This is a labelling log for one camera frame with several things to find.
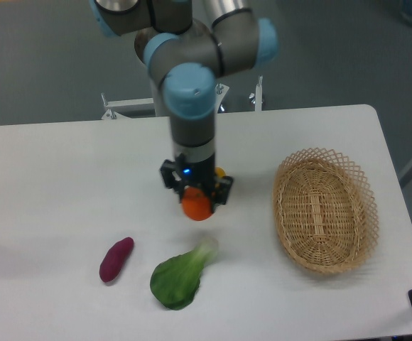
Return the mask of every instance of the woven basket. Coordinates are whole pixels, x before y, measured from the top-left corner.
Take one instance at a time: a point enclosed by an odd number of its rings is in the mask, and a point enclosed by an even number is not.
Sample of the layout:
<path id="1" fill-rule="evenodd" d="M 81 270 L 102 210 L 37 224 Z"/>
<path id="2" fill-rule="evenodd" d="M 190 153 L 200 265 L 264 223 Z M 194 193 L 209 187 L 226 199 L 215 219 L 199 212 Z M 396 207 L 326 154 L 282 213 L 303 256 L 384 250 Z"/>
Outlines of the woven basket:
<path id="1" fill-rule="evenodd" d="M 308 270 L 354 269 L 376 246 L 378 216 L 367 178 L 333 150 L 304 149 L 287 157 L 276 174 L 273 211 L 282 245 Z"/>

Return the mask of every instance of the silver metal cylinder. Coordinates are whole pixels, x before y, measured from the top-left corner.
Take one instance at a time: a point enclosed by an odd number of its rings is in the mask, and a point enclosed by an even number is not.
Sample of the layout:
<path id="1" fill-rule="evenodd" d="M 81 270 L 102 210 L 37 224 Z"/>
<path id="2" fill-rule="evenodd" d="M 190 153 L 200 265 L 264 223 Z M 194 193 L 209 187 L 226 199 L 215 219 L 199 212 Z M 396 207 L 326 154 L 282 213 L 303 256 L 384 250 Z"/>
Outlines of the silver metal cylinder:
<path id="1" fill-rule="evenodd" d="M 212 22 L 237 9 L 250 8 L 248 0 L 203 0 L 203 4 Z"/>
<path id="2" fill-rule="evenodd" d="M 96 2 L 108 11 L 123 12 L 135 7 L 139 0 L 96 0 Z"/>

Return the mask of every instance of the white table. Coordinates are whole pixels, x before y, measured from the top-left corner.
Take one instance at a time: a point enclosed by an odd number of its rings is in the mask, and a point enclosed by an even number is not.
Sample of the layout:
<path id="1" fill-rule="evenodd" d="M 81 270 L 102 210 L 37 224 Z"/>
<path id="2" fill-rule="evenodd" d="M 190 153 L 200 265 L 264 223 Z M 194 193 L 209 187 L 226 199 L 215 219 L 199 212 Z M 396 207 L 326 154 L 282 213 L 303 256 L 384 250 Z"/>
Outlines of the white table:
<path id="1" fill-rule="evenodd" d="M 412 333 L 412 226 L 376 112 L 368 106 L 219 115 L 218 164 L 235 177 L 206 222 L 183 216 L 158 168 L 166 118 L 0 126 L 0 340 L 338 340 Z M 348 274 L 317 277 L 286 256 L 271 188 L 278 164 L 308 147 L 361 165 L 380 239 Z M 218 238 L 190 306 L 164 310 L 154 268 Z M 108 248 L 136 246 L 120 279 L 98 269 Z"/>

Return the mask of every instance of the metal bracket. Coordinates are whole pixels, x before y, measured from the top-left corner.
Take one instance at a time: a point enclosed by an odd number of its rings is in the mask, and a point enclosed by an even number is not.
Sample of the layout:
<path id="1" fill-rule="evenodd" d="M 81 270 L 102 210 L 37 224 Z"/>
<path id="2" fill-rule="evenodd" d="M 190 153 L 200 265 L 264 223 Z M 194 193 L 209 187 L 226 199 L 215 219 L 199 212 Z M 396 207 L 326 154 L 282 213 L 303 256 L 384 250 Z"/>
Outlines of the metal bracket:
<path id="1" fill-rule="evenodd" d="M 215 100 L 215 112 L 225 112 L 223 99 L 227 95 L 229 87 L 219 83 L 216 86 L 217 96 Z M 105 93 L 101 93 L 105 114 L 102 119 L 128 119 L 132 116 L 139 117 L 142 111 L 154 110 L 154 100 L 152 98 L 127 99 L 124 101 L 108 102 Z"/>

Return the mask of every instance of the orange fruit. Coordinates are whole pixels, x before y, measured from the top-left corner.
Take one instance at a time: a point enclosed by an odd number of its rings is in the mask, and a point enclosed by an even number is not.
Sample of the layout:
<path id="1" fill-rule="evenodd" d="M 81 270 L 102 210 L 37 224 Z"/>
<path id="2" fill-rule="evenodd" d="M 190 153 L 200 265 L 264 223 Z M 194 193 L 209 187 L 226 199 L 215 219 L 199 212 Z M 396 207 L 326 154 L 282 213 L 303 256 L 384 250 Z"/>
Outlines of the orange fruit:
<path id="1" fill-rule="evenodd" d="M 219 178 L 223 178 L 224 176 L 226 176 L 225 171 L 223 170 L 223 168 L 220 168 L 220 167 L 216 167 L 216 168 L 215 168 L 215 174 L 216 174 Z"/>
<path id="2" fill-rule="evenodd" d="M 181 200 L 184 214 L 190 219 L 200 222 L 212 215 L 211 200 L 202 190 L 195 187 L 187 187 Z"/>

